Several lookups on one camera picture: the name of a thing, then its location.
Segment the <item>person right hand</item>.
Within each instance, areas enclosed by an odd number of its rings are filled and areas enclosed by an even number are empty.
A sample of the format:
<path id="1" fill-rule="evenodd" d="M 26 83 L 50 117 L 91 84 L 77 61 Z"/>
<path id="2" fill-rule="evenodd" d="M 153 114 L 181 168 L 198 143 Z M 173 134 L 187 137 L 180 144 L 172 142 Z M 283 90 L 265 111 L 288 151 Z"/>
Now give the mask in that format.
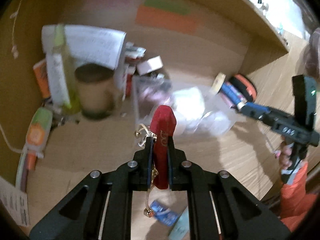
<path id="1" fill-rule="evenodd" d="M 287 145 L 285 141 L 282 141 L 279 146 L 280 155 L 278 157 L 279 168 L 281 170 L 287 170 L 291 165 L 290 160 L 292 148 Z"/>

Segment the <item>orange sleeve forearm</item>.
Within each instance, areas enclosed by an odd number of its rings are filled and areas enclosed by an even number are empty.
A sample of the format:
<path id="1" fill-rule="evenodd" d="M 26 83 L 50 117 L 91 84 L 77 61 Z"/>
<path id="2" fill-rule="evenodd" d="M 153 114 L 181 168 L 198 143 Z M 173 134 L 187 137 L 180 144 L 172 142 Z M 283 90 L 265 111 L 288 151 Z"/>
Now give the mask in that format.
<path id="1" fill-rule="evenodd" d="M 308 162 L 297 172 L 291 185 L 284 184 L 280 191 L 280 220 L 295 231 L 315 204 L 318 194 L 306 193 Z"/>

